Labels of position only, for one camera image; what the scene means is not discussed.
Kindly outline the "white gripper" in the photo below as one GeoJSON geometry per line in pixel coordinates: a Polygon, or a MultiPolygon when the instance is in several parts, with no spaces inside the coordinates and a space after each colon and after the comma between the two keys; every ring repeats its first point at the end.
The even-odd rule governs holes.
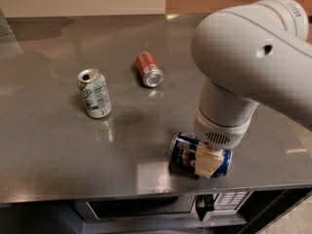
{"type": "Polygon", "coordinates": [[[200,110],[197,110],[194,134],[201,142],[198,143],[195,151],[195,174],[210,178],[223,162],[221,149],[233,149],[238,146],[250,122],[251,119],[248,119],[241,126],[223,127],[212,122],[200,110]]]}

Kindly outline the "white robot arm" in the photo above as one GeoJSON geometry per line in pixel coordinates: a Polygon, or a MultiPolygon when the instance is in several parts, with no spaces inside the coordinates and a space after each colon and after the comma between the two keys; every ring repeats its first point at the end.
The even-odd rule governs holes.
{"type": "Polygon", "coordinates": [[[312,127],[312,47],[306,12],[294,0],[261,0],[204,18],[191,54],[204,74],[194,122],[194,172],[212,177],[261,103],[312,127]]]}

